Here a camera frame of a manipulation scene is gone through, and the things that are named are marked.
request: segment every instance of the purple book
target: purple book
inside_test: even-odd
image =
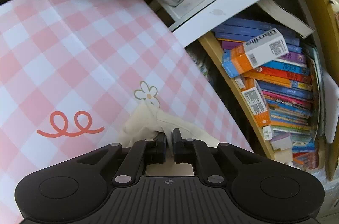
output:
[[[227,41],[227,40],[222,40],[221,41],[221,47],[224,50],[232,50],[235,47],[238,47],[240,45],[242,45],[243,43],[240,42],[233,42],[233,41]]]
[[[306,63],[306,56],[296,52],[289,52],[280,58],[292,62]]]

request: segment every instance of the white cloth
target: white cloth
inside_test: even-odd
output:
[[[168,146],[172,150],[172,131],[179,128],[183,139],[192,138],[204,141],[209,147],[220,143],[205,130],[179,117],[165,113],[153,104],[142,102],[131,114],[119,132],[118,142],[123,147],[131,147],[136,141],[153,139],[159,132],[166,135]]]

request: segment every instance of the orange and white box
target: orange and white box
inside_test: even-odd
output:
[[[265,97],[254,78],[245,78],[245,89],[241,90],[243,97],[251,108],[259,127],[271,123],[269,110]]]
[[[284,37],[273,28],[226,52],[222,59],[222,66],[233,78],[288,52]]]

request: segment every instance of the pink checkered fabric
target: pink checkered fabric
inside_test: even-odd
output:
[[[2,224],[22,219],[14,190],[24,176],[115,142],[142,99],[142,81],[146,101],[156,99],[165,112],[251,150],[184,48],[142,0],[13,0],[0,6],[0,32]],[[79,130],[78,111],[91,115],[91,130],[104,130],[38,134],[56,133],[54,111],[66,115],[67,132]],[[80,115],[79,122],[85,127],[88,119]],[[60,116],[55,123],[64,126]]]

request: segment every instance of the stack of books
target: stack of books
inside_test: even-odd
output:
[[[242,18],[230,18],[212,31],[222,48],[230,50],[272,28],[283,35],[289,53],[243,75],[257,80],[269,106],[273,148],[279,150],[273,144],[279,142],[276,139],[289,137],[294,157],[300,158],[316,148],[309,124],[313,103],[310,69],[296,33],[281,25]]]

